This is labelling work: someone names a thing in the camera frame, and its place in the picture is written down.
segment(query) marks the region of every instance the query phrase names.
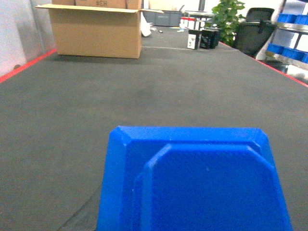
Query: box flap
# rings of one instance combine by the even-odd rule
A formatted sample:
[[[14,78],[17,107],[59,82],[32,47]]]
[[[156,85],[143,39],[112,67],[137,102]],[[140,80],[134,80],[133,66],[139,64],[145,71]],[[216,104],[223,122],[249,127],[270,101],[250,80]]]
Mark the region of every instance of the box flap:
[[[149,12],[155,12],[155,13],[164,13],[161,10],[151,10],[151,9],[141,9],[140,11],[149,11]]]
[[[75,6],[75,0],[52,0],[51,2],[55,5]]]
[[[104,8],[104,7],[90,7],[90,6],[69,6],[69,5],[38,5],[36,8],[41,9],[65,9],[65,10],[82,10],[82,11],[102,11],[102,12],[116,12],[116,13],[137,13],[139,10],[118,9],[118,8]]]

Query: white wall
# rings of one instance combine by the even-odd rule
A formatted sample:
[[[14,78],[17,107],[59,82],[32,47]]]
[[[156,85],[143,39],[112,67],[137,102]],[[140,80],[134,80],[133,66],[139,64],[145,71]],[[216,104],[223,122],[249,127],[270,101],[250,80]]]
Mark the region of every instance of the white wall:
[[[1,1],[0,76],[55,47],[48,11],[33,8],[44,3],[51,0]]]
[[[149,0],[149,4],[155,10],[179,10],[185,5],[183,10],[197,11],[199,0]]]

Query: blue plastic bin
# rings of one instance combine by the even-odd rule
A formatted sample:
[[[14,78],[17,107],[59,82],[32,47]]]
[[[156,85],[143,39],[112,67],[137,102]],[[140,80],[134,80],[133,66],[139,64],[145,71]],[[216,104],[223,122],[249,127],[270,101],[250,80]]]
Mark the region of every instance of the blue plastic bin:
[[[282,55],[290,59],[296,59],[301,61],[305,55],[305,52],[291,48],[284,48]]]
[[[308,64],[308,53],[305,53],[302,62]]]
[[[270,43],[267,50],[275,54],[282,54],[284,47]]]
[[[298,15],[295,24],[308,25],[308,15]]]
[[[279,17],[278,17],[277,22],[280,22],[280,23],[294,23],[296,19],[297,19],[296,14],[281,13],[279,15]]]
[[[258,128],[117,127],[96,231],[292,231]]]

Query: gray storage box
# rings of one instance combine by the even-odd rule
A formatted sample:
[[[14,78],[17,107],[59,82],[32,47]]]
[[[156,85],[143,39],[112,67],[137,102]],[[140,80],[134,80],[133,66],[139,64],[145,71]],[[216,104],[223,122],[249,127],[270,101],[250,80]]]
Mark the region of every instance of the gray storage box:
[[[179,26],[182,18],[180,11],[163,11],[164,13],[155,13],[144,11],[143,15],[148,23],[154,26]]]

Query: cardboard box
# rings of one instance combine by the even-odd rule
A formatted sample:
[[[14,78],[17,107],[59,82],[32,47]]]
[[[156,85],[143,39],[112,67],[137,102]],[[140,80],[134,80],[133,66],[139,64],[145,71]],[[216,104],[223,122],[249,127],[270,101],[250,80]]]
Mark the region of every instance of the cardboard box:
[[[141,1],[139,0],[126,0],[127,9],[141,9]]]
[[[126,0],[76,0],[76,6],[127,8]]]
[[[55,5],[75,5],[75,0],[52,0],[52,3]]]
[[[47,4],[59,54],[139,58],[140,10]]]

